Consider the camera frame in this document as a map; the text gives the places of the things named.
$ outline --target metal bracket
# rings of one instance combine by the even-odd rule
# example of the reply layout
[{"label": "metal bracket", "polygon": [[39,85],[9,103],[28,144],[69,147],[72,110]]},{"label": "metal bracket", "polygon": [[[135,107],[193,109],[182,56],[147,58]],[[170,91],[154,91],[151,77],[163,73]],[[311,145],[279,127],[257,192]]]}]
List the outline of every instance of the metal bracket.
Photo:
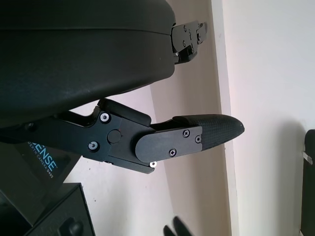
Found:
[{"label": "metal bracket", "polygon": [[198,21],[175,26],[172,29],[172,44],[175,64],[185,63],[197,55],[198,45],[206,39],[207,23]]},{"label": "metal bracket", "polygon": [[311,165],[313,164],[312,158],[310,156],[308,156],[306,154],[306,152],[302,152],[302,155],[303,155],[304,159],[307,160],[308,163],[310,163]]},{"label": "metal bracket", "polygon": [[201,134],[201,126],[147,134],[136,144],[136,156],[149,163],[202,151]]},{"label": "metal bracket", "polygon": [[142,114],[137,115],[135,111],[127,114],[138,123],[96,106],[93,114],[88,117],[65,112],[17,127],[0,129],[0,136],[21,142],[34,142],[77,153],[88,159],[151,173],[154,168],[150,163],[143,163],[135,156],[134,139],[155,130],[139,124]]}]

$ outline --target bolt head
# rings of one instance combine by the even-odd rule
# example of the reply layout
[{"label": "bolt head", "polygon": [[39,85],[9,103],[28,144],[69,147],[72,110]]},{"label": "bolt head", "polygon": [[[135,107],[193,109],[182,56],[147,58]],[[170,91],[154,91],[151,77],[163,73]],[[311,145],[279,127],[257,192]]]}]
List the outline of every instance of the bolt head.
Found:
[{"label": "bolt head", "polygon": [[189,136],[189,134],[190,134],[190,131],[189,131],[188,129],[185,129],[185,130],[183,131],[183,137],[184,137],[184,138],[187,138],[187,137]]},{"label": "bolt head", "polygon": [[97,149],[98,149],[98,143],[95,142],[95,141],[90,142],[89,145],[88,145],[88,149],[89,149],[90,151],[97,151]]},{"label": "bolt head", "polygon": [[110,116],[109,116],[109,114],[107,114],[107,113],[103,113],[103,114],[100,115],[99,119],[100,119],[100,121],[102,121],[102,122],[105,123],[105,122],[108,122],[108,121],[109,121]]},{"label": "bolt head", "polygon": [[158,163],[157,163],[156,161],[151,162],[151,163],[150,163],[150,167],[151,167],[151,168],[154,168],[154,167],[157,166],[157,164],[158,164]]},{"label": "bolt head", "polygon": [[176,150],[175,150],[175,149],[171,149],[171,150],[168,152],[168,155],[169,155],[170,157],[175,156],[175,155],[176,155]]},{"label": "bolt head", "polygon": [[195,141],[198,144],[201,143],[201,136],[200,135],[196,136]]}]

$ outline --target white wall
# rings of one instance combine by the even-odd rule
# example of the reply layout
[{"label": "white wall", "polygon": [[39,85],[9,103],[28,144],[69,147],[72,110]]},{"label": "white wall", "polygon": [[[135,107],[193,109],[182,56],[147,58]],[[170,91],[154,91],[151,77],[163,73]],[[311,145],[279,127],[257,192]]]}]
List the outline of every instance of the white wall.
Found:
[{"label": "white wall", "polygon": [[301,151],[315,128],[315,2],[222,2],[231,113],[245,126],[233,142],[239,235],[297,236]]},{"label": "white wall", "polygon": [[[110,97],[155,122],[150,87]],[[89,115],[97,102],[74,111]],[[161,236],[174,217],[163,162],[149,175],[81,157],[67,182],[81,182],[97,236]]]},{"label": "white wall", "polygon": [[[169,1],[177,24],[208,22],[208,38],[189,63],[151,85],[157,121],[173,116],[220,113],[215,48],[208,0]],[[196,236],[230,234],[222,147],[164,162],[174,213]]]},{"label": "white wall", "polygon": [[[216,49],[216,71],[218,72],[220,108],[222,114],[231,115],[230,88],[227,74],[223,10],[221,0],[209,0],[209,11],[213,18],[213,39]],[[225,143],[226,177],[228,187],[228,202],[231,224],[231,235],[239,236],[238,202],[235,179],[235,163],[233,140]]]}]

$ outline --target black metal plate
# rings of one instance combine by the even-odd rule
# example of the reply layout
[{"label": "black metal plate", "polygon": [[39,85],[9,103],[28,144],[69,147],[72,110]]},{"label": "black metal plate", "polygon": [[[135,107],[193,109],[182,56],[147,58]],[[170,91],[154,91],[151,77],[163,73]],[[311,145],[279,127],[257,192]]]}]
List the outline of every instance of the black metal plate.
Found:
[{"label": "black metal plate", "polygon": [[[183,137],[186,129],[190,131],[187,138]],[[150,163],[202,151],[202,144],[195,141],[201,134],[202,127],[197,126],[145,135],[136,145],[136,156],[140,161]],[[176,150],[176,155],[169,155],[171,149]]]},{"label": "black metal plate", "polygon": [[[305,136],[305,153],[315,161],[315,130]],[[315,235],[315,165],[304,160],[301,232],[304,236]]]}]

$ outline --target beige wall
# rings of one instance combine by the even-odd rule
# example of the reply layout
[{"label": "beige wall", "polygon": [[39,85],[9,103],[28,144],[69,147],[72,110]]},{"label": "beige wall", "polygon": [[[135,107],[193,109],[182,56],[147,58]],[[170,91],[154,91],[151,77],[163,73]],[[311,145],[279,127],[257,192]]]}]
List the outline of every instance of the beige wall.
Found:
[{"label": "beige wall", "polygon": [[[177,24],[207,21],[208,39],[190,63],[151,85],[157,122],[178,115],[220,113],[212,24],[208,0],[170,2]],[[230,235],[225,160],[222,147],[164,162],[174,213],[197,236]]]},{"label": "beige wall", "polygon": [[305,133],[315,128],[315,2],[224,0],[241,236],[297,236]]}]

